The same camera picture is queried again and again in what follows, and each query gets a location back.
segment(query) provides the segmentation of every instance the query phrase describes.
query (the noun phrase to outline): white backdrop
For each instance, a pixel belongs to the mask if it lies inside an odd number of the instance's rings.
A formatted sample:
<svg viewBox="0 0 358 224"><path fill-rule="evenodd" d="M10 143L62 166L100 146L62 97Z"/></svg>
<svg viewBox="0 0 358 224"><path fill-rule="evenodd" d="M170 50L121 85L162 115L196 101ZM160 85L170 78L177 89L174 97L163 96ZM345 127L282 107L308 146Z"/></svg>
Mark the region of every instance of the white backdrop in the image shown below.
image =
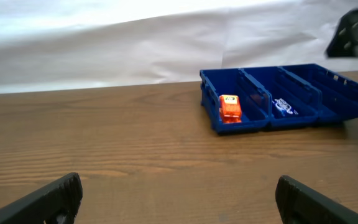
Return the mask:
<svg viewBox="0 0 358 224"><path fill-rule="evenodd" d="M199 80L207 68L318 63L358 0L0 0L0 93Z"/></svg>

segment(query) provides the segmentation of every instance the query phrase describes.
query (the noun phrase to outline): blue bin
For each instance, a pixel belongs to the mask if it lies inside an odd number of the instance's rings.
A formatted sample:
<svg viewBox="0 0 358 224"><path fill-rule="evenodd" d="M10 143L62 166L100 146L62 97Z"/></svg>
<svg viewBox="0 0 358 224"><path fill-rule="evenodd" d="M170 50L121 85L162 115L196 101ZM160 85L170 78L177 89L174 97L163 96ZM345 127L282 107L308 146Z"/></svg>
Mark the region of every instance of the blue bin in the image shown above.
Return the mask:
<svg viewBox="0 0 358 224"><path fill-rule="evenodd" d="M358 83L317 64L283 66L321 90L319 123L358 118Z"/></svg>
<svg viewBox="0 0 358 224"><path fill-rule="evenodd" d="M270 94L270 99L282 98L299 115L281 117L273 104L269 104L270 127L290 128L313 124L318 119L321 92L310 83L280 67L242 68L242 71L252 75Z"/></svg>
<svg viewBox="0 0 358 224"><path fill-rule="evenodd" d="M269 123L269 94L237 68L201 70L202 101L217 133L257 131ZM241 123L224 124L219 115L219 96L239 96Z"/></svg>

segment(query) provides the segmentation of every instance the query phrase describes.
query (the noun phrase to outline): wood grain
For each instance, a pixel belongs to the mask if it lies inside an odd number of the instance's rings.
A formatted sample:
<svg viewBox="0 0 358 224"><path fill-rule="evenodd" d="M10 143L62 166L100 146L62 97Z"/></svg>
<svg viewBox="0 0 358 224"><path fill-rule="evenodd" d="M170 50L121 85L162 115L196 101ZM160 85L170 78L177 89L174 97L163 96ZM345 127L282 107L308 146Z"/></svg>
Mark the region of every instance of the wood grain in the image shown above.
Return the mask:
<svg viewBox="0 0 358 224"><path fill-rule="evenodd" d="M0 207L78 172L76 223L280 223L288 174L358 212L358 119L217 136L199 85L0 95Z"/></svg>

